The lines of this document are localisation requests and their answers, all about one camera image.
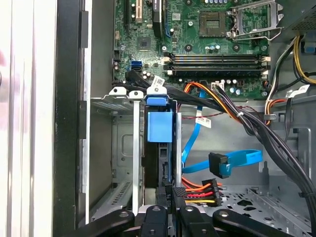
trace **pcie slot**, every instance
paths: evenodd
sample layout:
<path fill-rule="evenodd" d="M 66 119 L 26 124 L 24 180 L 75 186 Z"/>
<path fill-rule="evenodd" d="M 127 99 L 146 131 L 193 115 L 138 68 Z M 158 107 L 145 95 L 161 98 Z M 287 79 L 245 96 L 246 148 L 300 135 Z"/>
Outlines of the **pcie slot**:
<path fill-rule="evenodd" d="M 136 22 L 143 22 L 143 0 L 136 0 Z"/>
<path fill-rule="evenodd" d="M 130 23 L 130 0 L 123 0 L 124 4 L 124 12 L 123 12 L 123 22 L 124 28 L 126 31 L 129 31 L 129 23 Z"/>

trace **green circuit board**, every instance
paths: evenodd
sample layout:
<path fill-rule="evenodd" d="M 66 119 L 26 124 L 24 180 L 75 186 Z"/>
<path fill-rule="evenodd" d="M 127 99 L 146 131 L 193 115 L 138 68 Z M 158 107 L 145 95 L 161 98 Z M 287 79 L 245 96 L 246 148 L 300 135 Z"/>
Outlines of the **green circuit board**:
<path fill-rule="evenodd" d="M 164 78 L 165 83 L 183 89 L 187 81 L 206 81 L 208 84 L 214 81 L 228 78 L 173 78 L 168 77 L 163 69 L 163 49 L 176 54 L 199 54 L 199 55 L 238 55 L 255 54 L 269 55 L 269 44 L 266 39 L 232 41 L 224 36 L 200 37 L 201 14 L 204 13 L 223 13 L 231 9 L 233 3 L 228 0 L 226 4 L 205 3 L 204 0 L 168 0 L 166 8 L 167 32 L 174 29 L 172 36 L 164 36 L 158 39 L 154 35 L 152 27 L 152 8 L 145 0 L 142 6 L 142 22 L 130 21 L 129 30 L 124 25 L 125 1 L 116 0 L 116 25 L 115 25 L 115 49 L 120 51 L 121 61 L 118 64 L 119 70 L 114 70 L 115 79 L 124 80 L 125 72 L 130 70 L 131 61 L 142 61 L 142 71 L 149 72 L 151 76 L 147 78 L 150 82 L 153 75 Z M 238 0 L 238 4 L 253 2 L 253 0 Z M 130 4 L 135 4 L 136 0 L 130 0 Z M 225 31 L 229 32 L 229 18 L 226 17 Z M 218 28 L 218 22 L 207 22 L 208 27 Z M 266 6 L 247 10 L 244 12 L 243 26 L 244 31 L 249 32 L 252 29 L 260 29 L 268 25 L 268 10 Z M 216 50 L 209 50 L 208 47 L 220 47 Z M 225 90 L 232 98 L 240 99 L 264 99 L 263 79 L 258 76 L 253 78 L 238 78 L 236 84 L 225 84 Z"/>

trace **motherboard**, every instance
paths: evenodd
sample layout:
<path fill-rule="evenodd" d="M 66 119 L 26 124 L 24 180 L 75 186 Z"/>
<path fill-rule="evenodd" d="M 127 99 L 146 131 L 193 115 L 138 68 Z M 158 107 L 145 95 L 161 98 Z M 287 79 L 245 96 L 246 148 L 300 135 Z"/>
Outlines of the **motherboard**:
<path fill-rule="evenodd" d="M 116 0 L 115 79 L 135 70 L 149 83 L 159 76 L 179 89 L 190 81 L 219 84 L 235 99 L 265 99 L 268 33 L 247 32 L 269 25 L 268 6 L 236 12 L 252 2 Z M 235 37 L 239 32 L 246 37 Z"/>

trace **cpu socket lever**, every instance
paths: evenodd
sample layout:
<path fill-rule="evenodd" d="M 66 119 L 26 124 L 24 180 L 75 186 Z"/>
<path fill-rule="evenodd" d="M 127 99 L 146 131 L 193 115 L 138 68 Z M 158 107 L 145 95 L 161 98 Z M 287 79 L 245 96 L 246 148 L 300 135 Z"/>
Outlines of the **cpu socket lever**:
<path fill-rule="evenodd" d="M 251 29 L 251 31 L 246 32 L 243 26 L 244 11 L 263 6 L 269 6 L 268 9 L 270 9 L 270 19 L 268 19 L 268 21 L 271 23 L 271 25 L 266 28 Z M 257 2 L 232 7 L 232 11 L 229 13 L 233 18 L 234 26 L 232 28 L 232 31 L 227 33 L 227 36 L 231 37 L 233 41 L 257 39 L 267 39 L 268 41 L 272 41 L 276 37 L 278 37 L 282 31 L 282 27 L 278 27 L 280 20 L 284 17 L 283 14 L 279 14 L 279 11 L 281 10 L 283 10 L 283 6 L 276 3 L 276 0 L 261 0 Z"/>

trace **yellow wire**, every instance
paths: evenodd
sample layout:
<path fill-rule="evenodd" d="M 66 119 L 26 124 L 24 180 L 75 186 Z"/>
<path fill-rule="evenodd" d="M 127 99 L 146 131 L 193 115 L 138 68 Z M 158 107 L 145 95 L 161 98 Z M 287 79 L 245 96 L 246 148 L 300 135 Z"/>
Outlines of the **yellow wire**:
<path fill-rule="evenodd" d="M 215 203 L 213 200 L 186 200 L 186 203 Z"/>
<path fill-rule="evenodd" d="M 204 85 L 202 85 L 202 84 L 200 84 L 200 83 L 191 82 L 190 84 L 196 85 L 196 86 L 198 86 L 198 87 L 204 89 L 210 96 L 212 96 L 212 98 L 213 98 L 214 100 L 217 101 L 217 103 L 226 111 L 227 114 L 229 114 L 229 115 L 230 115 L 232 118 L 234 118 L 236 121 L 240 122 L 239 119 L 237 119 L 237 118 L 235 117 L 235 115 L 232 114 L 232 113 L 228 110 L 228 108 L 226 107 L 226 105 L 223 104 L 223 102 L 220 100 L 220 98 L 219 98 L 214 92 L 212 92 L 211 90 L 209 90 L 207 87 L 205 87 Z"/>
<path fill-rule="evenodd" d="M 294 61 L 295 61 L 296 68 L 297 68 L 299 74 L 304 79 L 306 79 L 308 82 L 310 82 L 312 84 L 316 84 L 316 80 L 306 76 L 305 73 L 302 70 L 301 62 L 300 62 L 300 58 L 299 58 L 299 47 L 300 47 L 300 37 L 297 37 L 297 39 L 296 39 L 296 41 L 294 43 Z"/>

